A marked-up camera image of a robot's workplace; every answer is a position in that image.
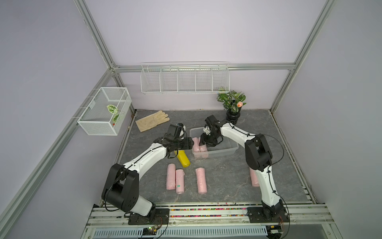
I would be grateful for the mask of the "clear plastic storage box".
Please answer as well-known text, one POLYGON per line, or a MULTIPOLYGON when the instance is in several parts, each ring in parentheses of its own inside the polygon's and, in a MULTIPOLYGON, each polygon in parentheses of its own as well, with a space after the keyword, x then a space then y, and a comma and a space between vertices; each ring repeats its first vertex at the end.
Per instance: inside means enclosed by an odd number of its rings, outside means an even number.
POLYGON ((193 157, 196 159, 218 158, 233 155, 238 148, 238 143, 236 143, 232 139, 223 137, 223 141, 219 145, 215 147, 208 147, 207 152, 195 152, 193 149, 191 150, 191 152, 193 157))

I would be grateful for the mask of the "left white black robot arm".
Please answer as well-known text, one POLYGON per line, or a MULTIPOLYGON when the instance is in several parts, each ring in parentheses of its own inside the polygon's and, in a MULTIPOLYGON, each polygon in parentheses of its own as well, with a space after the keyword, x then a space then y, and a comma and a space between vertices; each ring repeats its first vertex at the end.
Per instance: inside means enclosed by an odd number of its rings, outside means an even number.
POLYGON ((194 145, 191 137, 169 141, 156 139, 143 153, 123 165, 114 164, 108 173, 101 198, 121 211, 151 217, 155 204, 140 196, 139 182, 157 162, 169 158, 173 151, 188 150, 194 145))

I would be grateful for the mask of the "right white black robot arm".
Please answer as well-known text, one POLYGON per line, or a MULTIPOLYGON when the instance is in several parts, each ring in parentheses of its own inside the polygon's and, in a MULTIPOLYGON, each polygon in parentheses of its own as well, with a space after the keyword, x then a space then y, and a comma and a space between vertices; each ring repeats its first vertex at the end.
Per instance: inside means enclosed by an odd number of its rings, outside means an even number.
POLYGON ((228 121, 220 121, 214 115, 205 119, 202 144, 215 147, 219 138, 229 138, 245 149, 247 165, 257 176, 261 196, 262 215, 265 220, 279 219, 281 216, 290 218, 288 207, 276 190, 273 179, 273 155, 265 135, 246 132, 228 121))

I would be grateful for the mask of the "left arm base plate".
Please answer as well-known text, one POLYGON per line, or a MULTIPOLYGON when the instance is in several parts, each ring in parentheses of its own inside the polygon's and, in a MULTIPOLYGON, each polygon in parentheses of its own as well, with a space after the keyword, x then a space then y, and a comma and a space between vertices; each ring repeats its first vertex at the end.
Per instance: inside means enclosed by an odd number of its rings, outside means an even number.
POLYGON ((128 224, 135 225, 167 225, 169 223, 169 209, 154 209, 147 216, 132 213, 129 216, 128 224))

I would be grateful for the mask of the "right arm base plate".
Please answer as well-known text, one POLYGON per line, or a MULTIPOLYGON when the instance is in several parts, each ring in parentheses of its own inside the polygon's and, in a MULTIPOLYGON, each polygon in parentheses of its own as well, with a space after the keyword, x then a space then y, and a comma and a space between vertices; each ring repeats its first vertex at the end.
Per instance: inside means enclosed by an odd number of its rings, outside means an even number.
POLYGON ((261 207, 247 208, 247 217, 250 223, 288 223, 290 221, 289 214, 285 208, 280 210, 269 210, 261 207))

